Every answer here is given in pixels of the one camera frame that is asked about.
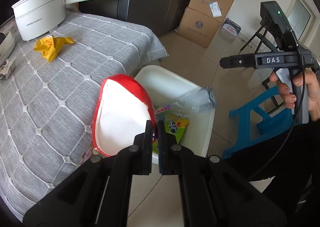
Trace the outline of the green onion rings bag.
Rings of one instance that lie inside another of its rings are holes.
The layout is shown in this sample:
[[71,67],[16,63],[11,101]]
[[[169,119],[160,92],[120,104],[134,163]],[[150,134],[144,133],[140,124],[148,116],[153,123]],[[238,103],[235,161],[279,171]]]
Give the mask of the green onion rings bag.
[[155,111],[156,119],[164,122],[165,132],[174,135],[177,144],[180,144],[186,129],[189,125],[189,119],[172,110],[168,106],[158,108]]

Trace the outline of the red white triangular container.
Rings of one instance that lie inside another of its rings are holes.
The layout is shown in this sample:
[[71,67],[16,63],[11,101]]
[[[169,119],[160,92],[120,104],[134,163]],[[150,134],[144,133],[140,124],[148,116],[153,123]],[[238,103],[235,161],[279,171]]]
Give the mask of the red white triangular container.
[[125,74],[103,80],[92,121],[92,143],[105,156],[114,156],[144,133],[146,122],[155,133],[151,98],[139,82]]

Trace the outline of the white trash bin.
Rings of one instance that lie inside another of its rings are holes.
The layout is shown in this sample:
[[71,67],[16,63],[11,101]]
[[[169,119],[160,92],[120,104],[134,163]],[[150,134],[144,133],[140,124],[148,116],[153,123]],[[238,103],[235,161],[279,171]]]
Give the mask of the white trash bin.
[[196,155],[206,156],[216,105],[212,91],[155,65],[142,68],[135,80],[144,87],[155,108],[169,106],[189,119],[181,144]]

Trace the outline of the black folding chair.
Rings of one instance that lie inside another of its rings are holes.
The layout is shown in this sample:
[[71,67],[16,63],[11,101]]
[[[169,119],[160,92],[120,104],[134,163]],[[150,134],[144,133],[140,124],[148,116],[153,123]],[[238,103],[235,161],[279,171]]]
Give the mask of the black folding chair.
[[[260,40],[259,44],[257,45],[257,47],[256,47],[256,49],[255,49],[255,52],[261,52],[261,51],[260,51],[260,48],[261,48],[262,45],[266,46],[266,47],[269,49],[269,50],[268,50],[269,52],[277,52],[277,51],[278,51],[277,46],[274,46],[274,44],[271,43],[271,42],[267,39],[267,37],[266,37],[267,33],[268,33],[267,25],[265,24],[265,22],[264,22],[263,20],[261,20],[261,21],[260,21],[260,28],[254,33],[254,35],[253,35],[252,37],[249,38],[248,41],[246,41],[245,45],[240,49],[239,54],[241,54],[242,51],[243,51],[247,46],[249,46],[249,44],[250,44],[250,43],[253,41],[253,39],[255,39],[255,38],[258,38],[258,39]],[[269,83],[270,83],[270,79],[267,78],[267,79],[265,79],[261,84],[263,85],[263,87],[264,87],[266,90],[268,90],[268,89],[270,89]],[[274,104],[274,109],[279,109],[279,108],[281,108],[281,107],[283,106],[283,104],[284,104],[283,102],[279,103],[274,96],[271,97],[271,100],[272,100],[272,102],[273,102],[273,104]]]

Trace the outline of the small white blue box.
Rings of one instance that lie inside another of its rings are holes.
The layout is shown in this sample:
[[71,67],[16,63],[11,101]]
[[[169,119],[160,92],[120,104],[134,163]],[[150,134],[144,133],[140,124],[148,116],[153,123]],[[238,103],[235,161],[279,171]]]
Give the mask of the small white blue box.
[[241,26],[236,24],[236,22],[227,18],[220,30],[220,36],[227,42],[232,43],[236,40],[238,34],[241,31]]

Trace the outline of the clear crushed plastic bottle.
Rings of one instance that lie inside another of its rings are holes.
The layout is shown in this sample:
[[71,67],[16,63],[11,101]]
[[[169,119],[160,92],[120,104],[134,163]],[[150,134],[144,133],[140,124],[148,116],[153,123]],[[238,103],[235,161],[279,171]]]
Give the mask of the clear crushed plastic bottle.
[[172,103],[172,108],[182,115],[194,115],[216,107],[217,100],[210,86],[191,91]]

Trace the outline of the lower cardboard box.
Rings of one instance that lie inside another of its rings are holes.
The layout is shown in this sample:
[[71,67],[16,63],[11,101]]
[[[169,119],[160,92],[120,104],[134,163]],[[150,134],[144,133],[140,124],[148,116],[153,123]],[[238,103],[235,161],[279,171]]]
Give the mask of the lower cardboard box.
[[203,48],[208,48],[220,23],[208,16],[186,8],[177,35]]

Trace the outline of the cardboard box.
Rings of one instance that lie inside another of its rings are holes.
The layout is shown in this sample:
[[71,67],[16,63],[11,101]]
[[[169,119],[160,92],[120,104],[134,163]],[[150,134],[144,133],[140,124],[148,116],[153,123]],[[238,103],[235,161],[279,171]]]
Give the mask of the cardboard box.
[[224,22],[235,0],[190,0],[188,7],[217,22]]
[[186,8],[177,35],[203,48],[208,48],[220,23],[208,16]]

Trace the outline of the blue plastic stool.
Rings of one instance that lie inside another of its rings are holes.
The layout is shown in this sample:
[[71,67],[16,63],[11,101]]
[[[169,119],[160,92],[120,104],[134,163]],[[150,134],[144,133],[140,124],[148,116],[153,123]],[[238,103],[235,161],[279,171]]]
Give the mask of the blue plastic stool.
[[[229,118],[238,118],[238,138],[232,148],[224,150],[222,159],[230,158],[233,153],[273,138],[287,131],[291,127],[293,123],[293,115],[291,110],[284,108],[280,111],[280,113],[271,117],[265,110],[263,110],[259,106],[267,99],[278,94],[278,88],[274,86],[266,90],[247,104],[229,112]],[[256,124],[256,127],[260,133],[260,136],[256,139],[251,139],[252,111],[262,118],[262,121]]]

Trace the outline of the upper cardboard box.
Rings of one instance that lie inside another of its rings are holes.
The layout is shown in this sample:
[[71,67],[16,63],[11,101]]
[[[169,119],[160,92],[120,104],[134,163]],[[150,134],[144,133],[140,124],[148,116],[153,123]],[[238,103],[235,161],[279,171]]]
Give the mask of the upper cardboard box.
[[235,0],[190,0],[188,7],[217,22],[224,22]]

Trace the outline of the grey checked tablecloth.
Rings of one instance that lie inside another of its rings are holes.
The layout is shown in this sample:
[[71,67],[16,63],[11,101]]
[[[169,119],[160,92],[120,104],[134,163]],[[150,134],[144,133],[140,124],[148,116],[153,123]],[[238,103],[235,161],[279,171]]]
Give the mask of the grey checked tablecloth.
[[18,39],[1,81],[1,198],[18,220],[85,161],[102,81],[168,55],[149,28],[103,16],[69,11],[53,36],[74,42],[48,62]]

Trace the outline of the small white paper carton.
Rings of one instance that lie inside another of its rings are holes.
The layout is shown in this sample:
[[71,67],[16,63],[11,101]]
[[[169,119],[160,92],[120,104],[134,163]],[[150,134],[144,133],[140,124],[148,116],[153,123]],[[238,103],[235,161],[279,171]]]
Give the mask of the small white paper carton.
[[0,80],[7,80],[16,67],[16,57],[7,59],[0,70]]

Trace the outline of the white electric cooking pot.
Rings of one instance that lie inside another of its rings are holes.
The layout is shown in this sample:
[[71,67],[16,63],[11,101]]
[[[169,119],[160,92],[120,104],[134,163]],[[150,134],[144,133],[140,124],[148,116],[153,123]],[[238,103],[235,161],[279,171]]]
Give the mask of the white electric cooking pot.
[[19,0],[14,11],[23,41],[30,41],[61,24],[66,17],[65,6],[89,0]]

